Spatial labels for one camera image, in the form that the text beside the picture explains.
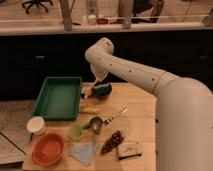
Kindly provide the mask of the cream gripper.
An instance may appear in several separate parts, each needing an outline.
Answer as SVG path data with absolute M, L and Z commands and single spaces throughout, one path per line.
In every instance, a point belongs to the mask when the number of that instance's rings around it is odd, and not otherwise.
M 93 84 L 97 84 L 99 82 L 102 82 L 108 75 L 108 72 L 95 66 L 95 65 L 90 65 L 91 72 L 95 76 L 95 81 Z

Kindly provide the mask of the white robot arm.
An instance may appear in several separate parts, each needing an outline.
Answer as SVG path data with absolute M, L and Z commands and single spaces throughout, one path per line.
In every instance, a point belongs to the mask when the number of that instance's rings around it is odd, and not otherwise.
M 113 55 L 108 38 L 85 52 L 96 76 L 111 73 L 156 97 L 156 171 L 213 171 L 213 92 L 202 82 Z

